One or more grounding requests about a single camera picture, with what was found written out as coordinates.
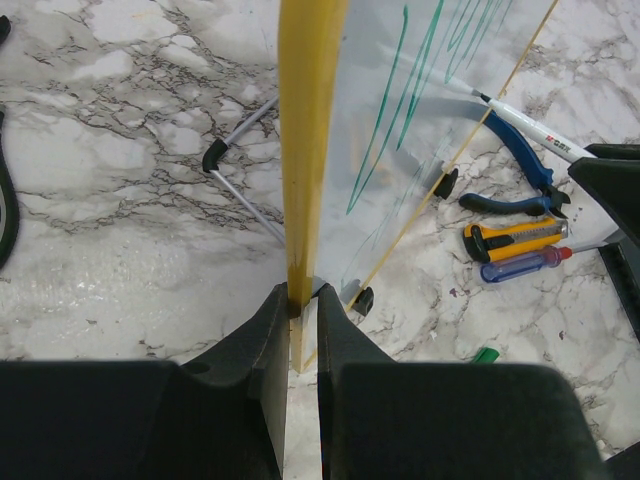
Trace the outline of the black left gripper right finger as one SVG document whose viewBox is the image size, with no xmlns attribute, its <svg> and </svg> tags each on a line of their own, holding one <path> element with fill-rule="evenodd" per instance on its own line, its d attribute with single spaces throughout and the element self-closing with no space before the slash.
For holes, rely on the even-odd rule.
<svg viewBox="0 0 640 480">
<path fill-rule="evenodd" d="M 318 293 L 326 479 L 604 479 L 569 383 L 542 365 L 398 362 Z"/>
</svg>

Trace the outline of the green marker cap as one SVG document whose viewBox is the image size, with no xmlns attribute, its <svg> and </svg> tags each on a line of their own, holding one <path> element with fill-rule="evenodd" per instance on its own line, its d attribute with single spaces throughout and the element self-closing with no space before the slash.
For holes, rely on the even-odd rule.
<svg viewBox="0 0 640 480">
<path fill-rule="evenodd" d="M 478 364 L 491 364 L 494 363 L 499 356 L 500 353 L 497 350 L 490 347 L 483 347 L 478 350 L 472 359 L 472 362 Z"/>
</svg>

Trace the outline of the yellow framed whiteboard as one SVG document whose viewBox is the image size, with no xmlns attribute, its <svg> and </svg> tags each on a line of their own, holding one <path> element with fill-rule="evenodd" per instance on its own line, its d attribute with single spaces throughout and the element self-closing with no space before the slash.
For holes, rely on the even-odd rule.
<svg viewBox="0 0 640 480">
<path fill-rule="evenodd" d="M 504 92 L 551 1 L 284 1 L 279 113 L 291 363 L 315 355 L 306 307 L 352 305 Z"/>
</svg>

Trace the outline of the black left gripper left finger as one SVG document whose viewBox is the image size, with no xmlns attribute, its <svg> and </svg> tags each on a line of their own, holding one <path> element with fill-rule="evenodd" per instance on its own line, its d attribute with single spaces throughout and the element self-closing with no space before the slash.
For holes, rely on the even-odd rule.
<svg viewBox="0 0 640 480">
<path fill-rule="evenodd" d="M 278 479 L 287 288 L 185 364 L 5 361 L 5 479 Z"/>
</svg>

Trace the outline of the white green whiteboard marker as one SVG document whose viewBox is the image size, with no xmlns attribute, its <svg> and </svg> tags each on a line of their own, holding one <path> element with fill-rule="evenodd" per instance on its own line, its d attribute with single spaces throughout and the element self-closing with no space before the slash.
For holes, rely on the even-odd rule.
<svg viewBox="0 0 640 480">
<path fill-rule="evenodd" d="M 585 148 L 579 147 L 568 138 L 532 119 L 512 106 L 498 101 L 480 91 L 473 89 L 472 95 L 483 100 L 503 120 L 520 130 L 526 137 L 545 147 L 568 163 L 581 158 L 595 158 Z"/>
</svg>

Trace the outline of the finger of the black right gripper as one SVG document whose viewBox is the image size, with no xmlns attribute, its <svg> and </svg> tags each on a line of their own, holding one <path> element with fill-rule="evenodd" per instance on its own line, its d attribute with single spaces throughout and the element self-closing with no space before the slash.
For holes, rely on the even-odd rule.
<svg viewBox="0 0 640 480">
<path fill-rule="evenodd" d="M 639 160 L 581 158 L 569 176 L 607 214 L 587 228 L 583 245 L 630 240 L 639 246 Z"/>
<path fill-rule="evenodd" d="M 617 160 L 639 160 L 640 145 L 639 144 L 611 144 L 611 143 L 594 143 L 585 148 L 586 151 L 593 154 L 596 158 L 617 159 Z"/>
</svg>

